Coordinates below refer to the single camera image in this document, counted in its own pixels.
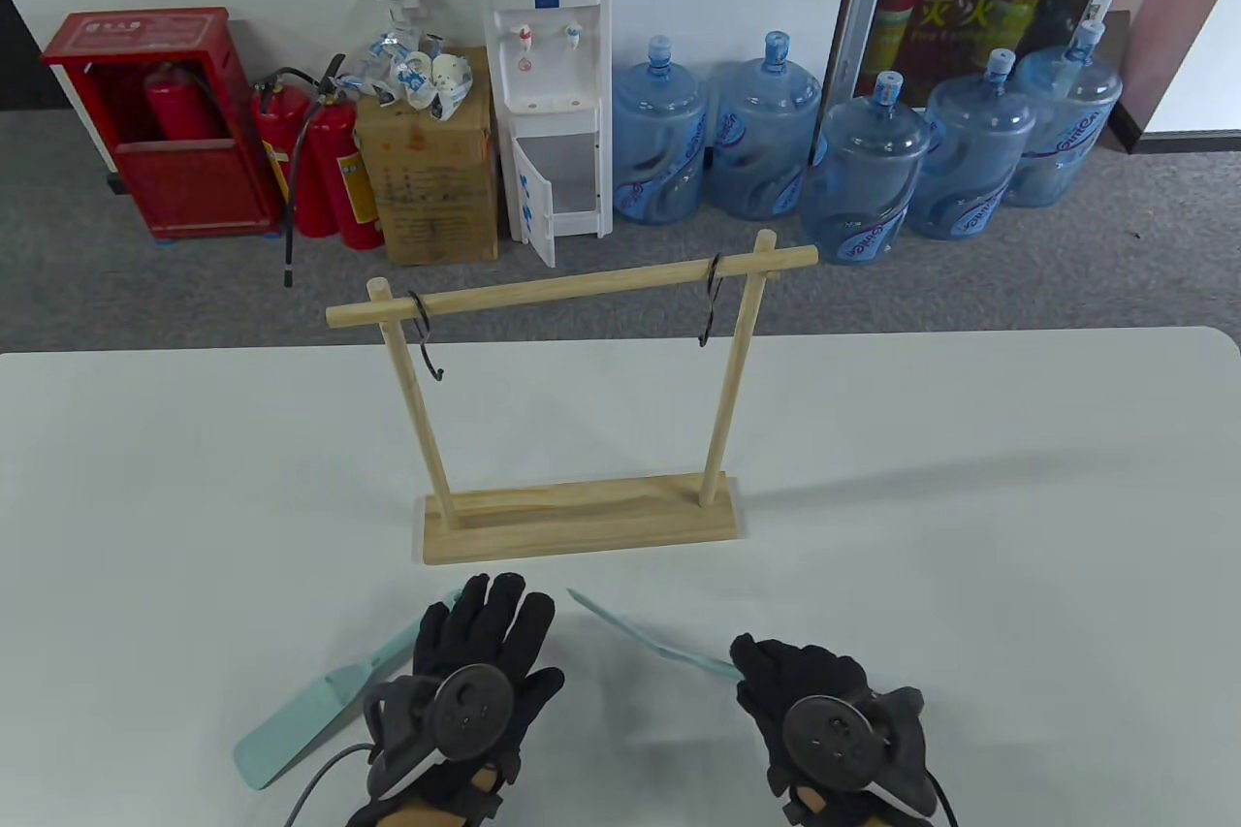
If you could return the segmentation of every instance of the water jug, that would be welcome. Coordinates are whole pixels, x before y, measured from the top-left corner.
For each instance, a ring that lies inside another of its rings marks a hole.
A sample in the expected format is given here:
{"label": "water jug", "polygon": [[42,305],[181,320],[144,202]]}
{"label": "water jug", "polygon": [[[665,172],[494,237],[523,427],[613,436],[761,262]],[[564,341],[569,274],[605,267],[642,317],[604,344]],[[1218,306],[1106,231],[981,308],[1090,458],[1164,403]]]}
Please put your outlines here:
{"label": "water jug", "polygon": [[666,35],[650,38],[647,60],[612,82],[612,211],[634,224],[676,224],[702,195],[707,96],[673,63]]}
{"label": "water jug", "polygon": [[897,101],[903,82],[881,71],[872,96],[833,106],[823,122],[827,154],[802,210],[822,261],[869,264],[896,241],[931,142],[926,119]]}
{"label": "water jug", "polygon": [[1006,206],[1051,206],[1082,170],[1121,97],[1121,75],[1095,61],[1101,21],[1086,20],[1067,47],[1025,56],[1014,83],[1028,94],[1037,125],[1004,194]]}
{"label": "water jug", "polygon": [[706,181],[714,206],[752,220],[797,210],[822,94],[819,81],[788,60],[784,32],[767,34],[766,55],[728,70]]}
{"label": "water jug", "polygon": [[979,77],[953,77],[931,92],[931,148],[905,220],[917,232],[958,241],[987,228],[1034,130],[1030,101],[1006,83],[1015,61],[998,47]]}

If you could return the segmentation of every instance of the wooden rack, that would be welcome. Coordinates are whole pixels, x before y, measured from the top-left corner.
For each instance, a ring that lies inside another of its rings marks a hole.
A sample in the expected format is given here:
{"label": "wooden rack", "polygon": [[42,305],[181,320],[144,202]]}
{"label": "wooden rack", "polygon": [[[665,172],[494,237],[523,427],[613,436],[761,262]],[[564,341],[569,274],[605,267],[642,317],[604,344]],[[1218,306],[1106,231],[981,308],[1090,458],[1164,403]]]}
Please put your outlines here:
{"label": "wooden rack", "polygon": [[[413,421],[422,458],[434,488],[426,500],[422,558],[429,565],[480,560],[514,560],[531,555],[589,553],[674,543],[736,539],[737,518],[727,476],[721,471],[737,391],[755,334],[767,277],[815,264],[814,246],[776,250],[776,233],[758,232],[750,255],[720,258],[716,277],[745,274],[746,288],[728,365],[720,391],[715,428],[702,472],[655,477],[547,484],[532,489],[475,490],[453,494],[431,428],[413,359],[401,328],[418,315],[411,297],[393,298],[388,282],[371,278],[369,303],[328,308],[328,325],[377,325],[396,370],[405,405]],[[429,317],[475,309],[515,308],[571,297],[617,294],[648,287],[707,281],[711,261],[680,261],[529,281],[510,286],[473,287],[422,297]]]}

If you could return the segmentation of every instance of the gray carpet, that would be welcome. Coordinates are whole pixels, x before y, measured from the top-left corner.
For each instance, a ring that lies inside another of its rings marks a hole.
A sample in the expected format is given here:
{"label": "gray carpet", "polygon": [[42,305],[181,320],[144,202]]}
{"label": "gray carpet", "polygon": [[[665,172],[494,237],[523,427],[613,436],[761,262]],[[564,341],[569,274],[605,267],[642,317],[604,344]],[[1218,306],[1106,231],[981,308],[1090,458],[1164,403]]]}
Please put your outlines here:
{"label": "gray carpet", "polygon": [[[798,242],[797,221],[776,224]],[[0,350],[212,348],[377,340],[371,328],[324,327],[330,303],[393,291],[530,281],[551,273],[745,251],[755,226],[710,210],[666,230],[617,224],[597,238],[561,238],[549,272],[505,242],[499,263],[398,268],[382,251],[338,241],[298,245],[298,283],[280,286],[283,246],[218,238],[155,246],[73,113],[0,113]],[[1003,211],[962,246],[905,235],[869,268],[817,267],[768,288],[763,334],[1098,325],[1215,325],[1241,338],[1241,154],[1126,156],[1101,145],[1056,210]],[[728,332],[740,296],[720,297]],[[447,317],[434,339],[692,335],[699,287]]]}

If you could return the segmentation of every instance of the white water dispenser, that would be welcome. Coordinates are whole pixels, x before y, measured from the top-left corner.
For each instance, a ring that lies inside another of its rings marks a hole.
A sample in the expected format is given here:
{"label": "white water dispenser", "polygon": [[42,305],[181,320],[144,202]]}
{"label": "white water dispenser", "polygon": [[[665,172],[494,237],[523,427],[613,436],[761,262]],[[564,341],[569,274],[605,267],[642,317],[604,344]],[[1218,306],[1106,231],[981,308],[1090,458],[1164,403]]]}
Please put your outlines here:
{"label": "white water dispenser", "polygon": [[483,0],[509,224],[546,264],[556,237],[612,232],[612,0]]}

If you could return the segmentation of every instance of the hand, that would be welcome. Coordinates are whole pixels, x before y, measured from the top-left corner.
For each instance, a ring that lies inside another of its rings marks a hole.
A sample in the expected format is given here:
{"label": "hand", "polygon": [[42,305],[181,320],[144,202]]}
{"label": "hand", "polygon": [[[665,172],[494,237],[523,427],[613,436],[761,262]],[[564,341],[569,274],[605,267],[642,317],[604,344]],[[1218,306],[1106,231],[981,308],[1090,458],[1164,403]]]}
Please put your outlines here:
{"label": "hand", "polygon": [[[478,808],[477,801],[483,793],[470,785],[478,771],[484,766],[498,770],[491,793],[517,777],[517,750],[526,730],[565,684],[565,673],[558,668],[530,673],[547,637],[556,605],[537,591],[522,601],[525,587],[521,575],[509,572],[496,576],[488,595],[488,576],[475,575],[465,582],[452,610],[438,602],[427,608],[413,647],[414,676],[444,677],[475,663],[500,668],[514,690],[513,716],[504,734],[477,759],[441,762],[393,797],[372,801],[350,818],[349,827],[379,823],[413,800],[458,813],[468,821],[477,820],[479,815],[469,808]],[[498,798],[493,800],[490,808],[496,803]]]}
{"label": "hand", "polygon": [[777,639],[756,643],[750,633],[733,639],[728,653],[745,676],[737,683],[737,703],[755,719],[767,744],[767,784],[773,795],[791,791],[793,801],[819,807],[817,798],[805,793],[809,789],[825,802],[822,815],[814,812],[814,823],[822,827],[861,827],[871,818],[892,827],[928,827],[872,792],[831,791],[798,769],[784,746],[784,715],[802,698],[829,694],[856,699],[870,693],[866,672],[856,661],[822,646],[798,648]]}

